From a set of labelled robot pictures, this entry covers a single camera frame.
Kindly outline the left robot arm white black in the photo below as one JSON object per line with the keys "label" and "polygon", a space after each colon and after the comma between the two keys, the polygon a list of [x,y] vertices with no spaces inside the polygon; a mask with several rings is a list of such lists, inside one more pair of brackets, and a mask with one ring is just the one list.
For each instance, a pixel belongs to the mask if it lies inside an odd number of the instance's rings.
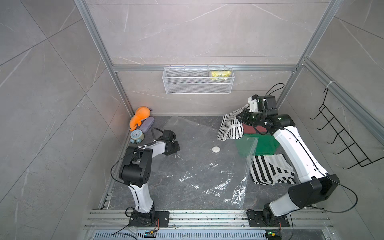
{"label": "left robot arm white black", "polygon": [[119,179],[127,185],[134,198],[135,207],[130,215],[130,226],[160,226],[156,218],[155,204],[148,188],[151,175],[152,160],[158,155],[169,156],[180,150],[176,134],[171,130],[160,130],[161,136],[143,146],[128,147],[119,169]]}

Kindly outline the clear plastic vacuum bag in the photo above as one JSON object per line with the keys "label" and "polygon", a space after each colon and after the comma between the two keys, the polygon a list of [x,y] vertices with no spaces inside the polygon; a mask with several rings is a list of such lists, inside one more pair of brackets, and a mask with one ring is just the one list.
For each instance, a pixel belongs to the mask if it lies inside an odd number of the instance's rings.
{"label": "clear plastic vacuum bag", "polygon": [[[180,150],[152,161],[149,192],[157,210],[225,210],[246,207],[247,157],[234,140],[219,141],[220,116],[156,116],[154,127],[172,130]],[[145,142],[158,137],[154,130]],[[219,153],[212,151],[220,147]]]}

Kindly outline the red garment with dark trim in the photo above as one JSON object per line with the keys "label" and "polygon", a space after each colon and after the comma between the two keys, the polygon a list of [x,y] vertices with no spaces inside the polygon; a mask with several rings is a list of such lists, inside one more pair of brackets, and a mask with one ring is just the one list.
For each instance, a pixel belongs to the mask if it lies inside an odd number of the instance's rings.
{"label": "red garment with dark trim", "polygon": [[256,126],[256,127],[252,127],[252,126],[248,126],[248,125],[245,125],[245,124],[242,124],[243,126],[243,132],[244,134],[249,134],[249,135],[253,135],[253,134],[256,134],[256,135],[263,135],[267,132],[267,130],[262,127],[262,126]]}

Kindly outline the large striped white garment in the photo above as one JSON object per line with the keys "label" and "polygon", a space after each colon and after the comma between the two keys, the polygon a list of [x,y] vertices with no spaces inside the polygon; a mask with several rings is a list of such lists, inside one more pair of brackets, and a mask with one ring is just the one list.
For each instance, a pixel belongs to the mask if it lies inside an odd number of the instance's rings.
{"label": "large striped white garment", "polygon": [[239,140],[244,136],[243,124],[237,119],[237,115],[248,108],[249,105],[246,104],[244,107],[223,116],[217,140],[223,142],[228,139]]}

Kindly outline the green ribbed garment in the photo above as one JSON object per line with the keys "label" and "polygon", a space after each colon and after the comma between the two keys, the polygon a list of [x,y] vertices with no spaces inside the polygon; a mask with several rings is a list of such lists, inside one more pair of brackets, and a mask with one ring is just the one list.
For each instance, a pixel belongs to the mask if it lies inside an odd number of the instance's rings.
{"label": "green ribbed garment", "polygon": [[241,139],[235,140],[239,155],[247,157],[274,155],[279,148],[279,142],[271,135],[245,134]]}

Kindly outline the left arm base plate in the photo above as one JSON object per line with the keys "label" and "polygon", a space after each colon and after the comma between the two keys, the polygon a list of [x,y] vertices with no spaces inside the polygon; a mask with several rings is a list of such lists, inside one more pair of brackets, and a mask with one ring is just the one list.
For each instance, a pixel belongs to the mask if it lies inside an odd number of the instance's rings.
{"label": "left arm base plate", "polygon": [[152,213],[133,213],[130,217],[129,227],[156,227],[167,228],[169,226],[170,212],[155,211]]}

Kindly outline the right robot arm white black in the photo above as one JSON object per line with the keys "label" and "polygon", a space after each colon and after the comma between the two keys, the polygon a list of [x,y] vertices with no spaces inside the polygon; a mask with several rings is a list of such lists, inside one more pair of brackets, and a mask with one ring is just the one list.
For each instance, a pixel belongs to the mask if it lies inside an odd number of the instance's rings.
{"label": "right robot arm white black", "polygon": [[253,128],[264,127],[283,147],[300,181],[290,187],[287,194],[264,206],[264,223],[270,225],[291,212],[327,200],[339,184],[339,178],[329,175],[315,159],[291,117],[278,114],[275,97],[254,95],[248,102],[249,106],[237,115],[237,119]]}

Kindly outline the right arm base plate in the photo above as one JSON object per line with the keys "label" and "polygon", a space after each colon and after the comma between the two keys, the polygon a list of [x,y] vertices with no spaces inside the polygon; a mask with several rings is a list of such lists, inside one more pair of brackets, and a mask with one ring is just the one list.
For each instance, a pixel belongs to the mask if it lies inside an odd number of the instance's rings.
{"label": "right arm base plate", "polygon": [[287,228],[290,226],[288,217],[286,215],[276,217],[269,210],[254,211],[251,209],[246,210],[249,226],[252,228],[274,227],[274,228]]}

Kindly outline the striped tank top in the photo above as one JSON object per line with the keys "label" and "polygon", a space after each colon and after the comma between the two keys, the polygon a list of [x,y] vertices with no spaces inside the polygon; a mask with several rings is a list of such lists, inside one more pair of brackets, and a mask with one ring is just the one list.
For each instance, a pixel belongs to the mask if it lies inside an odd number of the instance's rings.
{"label": "striped tank top", "polygon": [[295,185],[295,170],[283,154],[253,156],[250,177],[255,185]]}

